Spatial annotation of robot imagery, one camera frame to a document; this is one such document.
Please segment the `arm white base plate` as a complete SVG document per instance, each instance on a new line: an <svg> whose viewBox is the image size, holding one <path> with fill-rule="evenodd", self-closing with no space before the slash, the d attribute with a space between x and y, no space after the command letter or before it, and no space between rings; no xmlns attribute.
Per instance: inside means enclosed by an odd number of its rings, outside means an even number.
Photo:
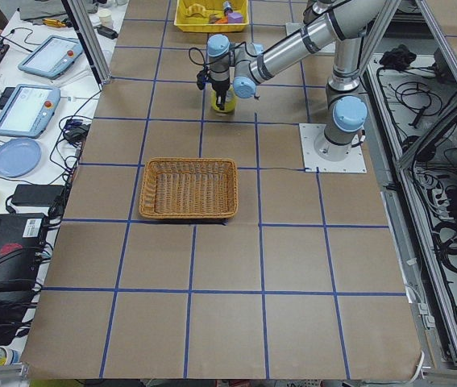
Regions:
<svg viewBox="0 0 457 387"><path fill-rule="evenodd" d="M300 123L304 170L310 173L366 173L362 148L355 135L350 144L338 146L325 137L325 124Z"/></svg>

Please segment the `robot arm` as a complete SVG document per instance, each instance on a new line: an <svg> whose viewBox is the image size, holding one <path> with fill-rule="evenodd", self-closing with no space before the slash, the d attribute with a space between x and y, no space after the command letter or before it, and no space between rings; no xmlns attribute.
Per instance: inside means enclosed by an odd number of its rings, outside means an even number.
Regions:
<svg viewBox="0 0 457 387"><path fill-rule="evenodd" d="M333 46L326 92L352 94L398 6L397 1L309 1L298 28L268 48L212 35L199 64L197 87L211 86L215 106L225 110L228 92L238 98L257 98L258 85Z"/></svg>

